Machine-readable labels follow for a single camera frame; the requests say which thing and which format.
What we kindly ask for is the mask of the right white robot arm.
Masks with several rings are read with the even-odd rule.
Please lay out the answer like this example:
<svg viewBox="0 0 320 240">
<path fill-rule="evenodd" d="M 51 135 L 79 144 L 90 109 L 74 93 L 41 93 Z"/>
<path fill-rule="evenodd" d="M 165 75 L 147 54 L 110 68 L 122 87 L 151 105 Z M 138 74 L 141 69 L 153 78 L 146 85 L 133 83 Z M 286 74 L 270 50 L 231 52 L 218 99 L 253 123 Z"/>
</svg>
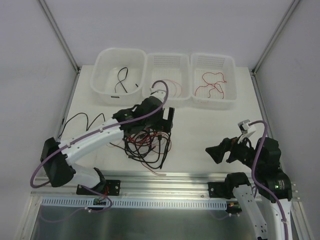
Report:
<svg viewBox="0 0 320 240">
<path fill-rule="evenodd" d="M 252 180 L 243 172 L 227 174 L 223 182 L 209 182 L 210 197 L 235 198 L 255 240 L 291 240 L 292 185 L 280 168 L 278 141 L 260 138 L 256 147 L 246 137 L 225 138 L 205 151 L 216 164 L 229 153 L 228 163 L 240 161 L 251 169 Z"/>
</svg>

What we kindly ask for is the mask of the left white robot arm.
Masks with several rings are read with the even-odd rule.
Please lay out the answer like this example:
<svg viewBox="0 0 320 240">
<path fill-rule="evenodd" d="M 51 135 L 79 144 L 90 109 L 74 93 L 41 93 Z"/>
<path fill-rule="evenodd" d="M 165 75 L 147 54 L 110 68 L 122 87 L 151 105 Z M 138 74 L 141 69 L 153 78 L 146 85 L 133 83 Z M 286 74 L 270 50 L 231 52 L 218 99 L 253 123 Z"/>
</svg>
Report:
<svg viewBox="0 0 320 240">
<path fill-rule="evenodd" d="M 53 188 L 70 182 L 77 185 L 78 194 L 105 194 L 108 180 L 97 167 L 84 167 L 77 161 L 98 148 L 113 141 L 126 139 L 140 133 L 170 134 L 173 128 L 175 109 L 168 109 L 164 118 L 163 101 L 149 96 L 140 104 L 121 109 L 101 125 L 87 130 L 76 138 L 56 141 L 53 137 L 44 142 L 41 153 L 41 166 Z"/>
</svg>

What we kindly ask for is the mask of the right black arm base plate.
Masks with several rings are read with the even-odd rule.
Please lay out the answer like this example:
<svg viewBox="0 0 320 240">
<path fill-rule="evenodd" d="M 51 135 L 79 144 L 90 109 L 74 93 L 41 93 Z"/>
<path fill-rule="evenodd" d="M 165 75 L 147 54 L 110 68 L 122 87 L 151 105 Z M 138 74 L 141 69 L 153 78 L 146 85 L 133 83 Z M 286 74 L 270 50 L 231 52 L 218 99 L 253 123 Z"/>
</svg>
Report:
<svg viewBox="0 0 320 240">
<path fill-rule="evenodd" d="M 226 198 L 224 182 L 208 182 L 207 186 L 210 198 Z"/>
</svg>

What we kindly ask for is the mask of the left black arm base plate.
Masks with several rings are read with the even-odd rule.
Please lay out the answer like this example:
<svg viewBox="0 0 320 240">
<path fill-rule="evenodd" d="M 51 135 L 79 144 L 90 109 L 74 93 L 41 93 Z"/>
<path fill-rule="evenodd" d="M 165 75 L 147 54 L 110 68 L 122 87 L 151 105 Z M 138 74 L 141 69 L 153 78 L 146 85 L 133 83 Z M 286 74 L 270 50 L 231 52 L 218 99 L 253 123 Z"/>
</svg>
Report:
<svg viewBox="0 0 320 240">
<path fill-rule="evenodd" d="M 99 183 L 94 188 L 85 188 L 82 185 L 78 185 L 76 189 L 77 195 L 84 196 L 99 196 L 99 195 L 107 195 L 107 196 L 119 196 L 121 189 L 121 181 L 120 180 L 106 180 L 105 182 Z"/>
</svg>

